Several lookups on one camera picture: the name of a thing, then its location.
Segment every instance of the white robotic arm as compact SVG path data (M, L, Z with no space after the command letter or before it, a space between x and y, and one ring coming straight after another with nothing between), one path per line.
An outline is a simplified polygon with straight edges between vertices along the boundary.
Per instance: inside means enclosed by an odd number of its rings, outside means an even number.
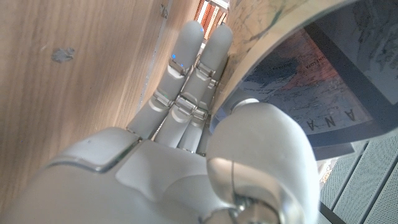
M237 91L226 102L231 115L208 144L201 139L232 33L217 28L193 66L202 40L201 25L186 24L127 130L108 128L66 149L0 222L315 223L312 148L281 110Z

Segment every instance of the white plastic casing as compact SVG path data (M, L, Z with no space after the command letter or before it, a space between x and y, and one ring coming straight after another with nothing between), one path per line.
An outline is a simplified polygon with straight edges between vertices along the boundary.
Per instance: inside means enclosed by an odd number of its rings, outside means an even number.
M195 63L203 37L203 28L199 22L186 23L175 42L171 55L173 61L183 68L191 67Z

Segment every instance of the map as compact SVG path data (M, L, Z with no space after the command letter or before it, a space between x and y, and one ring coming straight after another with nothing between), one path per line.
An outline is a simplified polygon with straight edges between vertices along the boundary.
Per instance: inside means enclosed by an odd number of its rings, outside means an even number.
M239 88L287 113L306 134L372 120L304 30L279 45Z
M365 0L316 22L379 89L398 102L398 2Z

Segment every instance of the wood grain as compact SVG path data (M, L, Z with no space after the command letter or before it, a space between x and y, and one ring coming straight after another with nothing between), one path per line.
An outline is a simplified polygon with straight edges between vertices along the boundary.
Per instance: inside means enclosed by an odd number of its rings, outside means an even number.
M142 92L148 99L199 0L173 0L161 33L160 5L168 2L0 1L0 211L63 148L124 127ZM51 60L54 49L67 47L73 60Z

